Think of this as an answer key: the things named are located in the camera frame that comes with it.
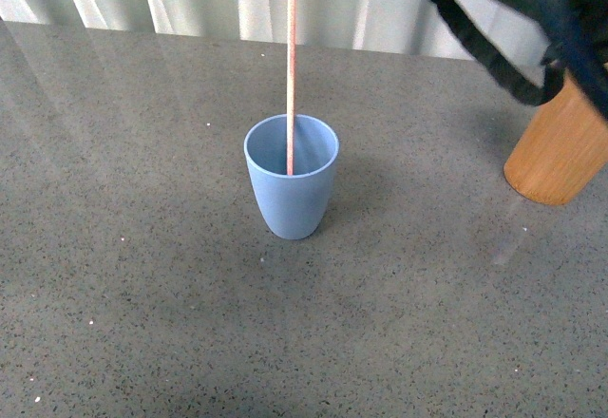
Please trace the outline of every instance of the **wooden cup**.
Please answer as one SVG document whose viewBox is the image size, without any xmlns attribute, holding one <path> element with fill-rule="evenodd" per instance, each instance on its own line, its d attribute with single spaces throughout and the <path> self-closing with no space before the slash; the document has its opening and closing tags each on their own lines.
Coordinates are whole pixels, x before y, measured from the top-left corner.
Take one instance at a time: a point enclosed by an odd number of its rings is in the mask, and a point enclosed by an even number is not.
<svg viewBox="0 0 608 418">
<path fill-rule="evenodd" d="M 539 108 L 504 165 L 511 186 L 543 204 L 570 201 L 608 162 L 608 123 L 570 75 Z"/>
</svg>

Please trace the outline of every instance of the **straw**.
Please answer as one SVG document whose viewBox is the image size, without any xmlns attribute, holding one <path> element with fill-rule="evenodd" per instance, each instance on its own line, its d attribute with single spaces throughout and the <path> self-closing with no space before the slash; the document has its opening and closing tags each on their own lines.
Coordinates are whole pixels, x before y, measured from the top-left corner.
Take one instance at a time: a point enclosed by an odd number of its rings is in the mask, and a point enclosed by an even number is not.
<svg viewBox="0 0 608 418">
<path fill-rule="evenodd" d="M 295 0 L 287 0 L 287 175 L 294 174 Z"/>
</svg>

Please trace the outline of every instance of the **white curtain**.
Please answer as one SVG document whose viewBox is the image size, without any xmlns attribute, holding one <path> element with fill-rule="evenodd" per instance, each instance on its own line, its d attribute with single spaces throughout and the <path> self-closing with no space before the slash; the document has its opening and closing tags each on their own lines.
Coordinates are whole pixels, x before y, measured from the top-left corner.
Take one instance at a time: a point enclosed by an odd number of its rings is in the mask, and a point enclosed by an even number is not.
<svg viewBox="0 0 608 418">
<path fill-rule="evenodd" d="M 458 0 L 515 64 L 536 65 L 537 25 L 493 0 Z M 286 0 L 0 0 L 6 21 L 285 42 Z M 300 44 L 469 58 L 428 0 L 298 0 Z"/>
</svg>

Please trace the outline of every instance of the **plastic cup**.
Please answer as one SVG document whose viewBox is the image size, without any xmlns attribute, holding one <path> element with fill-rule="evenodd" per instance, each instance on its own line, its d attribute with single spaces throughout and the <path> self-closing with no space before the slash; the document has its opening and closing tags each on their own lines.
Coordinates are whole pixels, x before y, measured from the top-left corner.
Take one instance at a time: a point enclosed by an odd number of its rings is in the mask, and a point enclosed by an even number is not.
<svg viewBox="0 0 608 418">
<path fill-rule="evenodd" d="M 294 122 L 294 174 L 287 175 L 287 115 L 256 124 L 245 137 L 251 184 L 266 224 L 280 238 L 313 233 L 327 209 L 340 144 L 324 122 L 298 114 Z"/>
</svg>

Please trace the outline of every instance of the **gray countertop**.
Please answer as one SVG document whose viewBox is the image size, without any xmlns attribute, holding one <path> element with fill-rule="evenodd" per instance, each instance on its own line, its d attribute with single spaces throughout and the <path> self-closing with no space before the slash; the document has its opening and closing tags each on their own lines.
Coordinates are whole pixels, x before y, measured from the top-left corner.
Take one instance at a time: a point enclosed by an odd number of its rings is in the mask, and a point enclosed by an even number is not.
<svg viewBox="0 0 608 418">
<path fill-rule="evenodd" d="M 518 195 L 533 111 L 475 63 L 298 63 L 341 152 L 285 241 L 242 152 L 284 46 L 0 23 L 0 414 L 606 416 L 605 170 Z"/>
</svg>

